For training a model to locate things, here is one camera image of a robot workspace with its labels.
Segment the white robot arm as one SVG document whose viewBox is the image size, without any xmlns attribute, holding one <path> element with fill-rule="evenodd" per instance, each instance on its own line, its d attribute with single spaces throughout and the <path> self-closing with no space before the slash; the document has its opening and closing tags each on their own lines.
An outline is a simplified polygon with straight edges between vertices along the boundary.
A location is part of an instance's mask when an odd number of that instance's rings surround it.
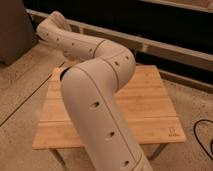
<svg viewBox="0 0 213 171">
<path fill-rule="evenodd" d="M 108 39 L 74 33 L 58 11 L 37 33 L 78 61 L 63 72 L 61 94 L 96 171 L 153 171 L 115 99 L 135 73 L 132 52 Z"/>
</svg>

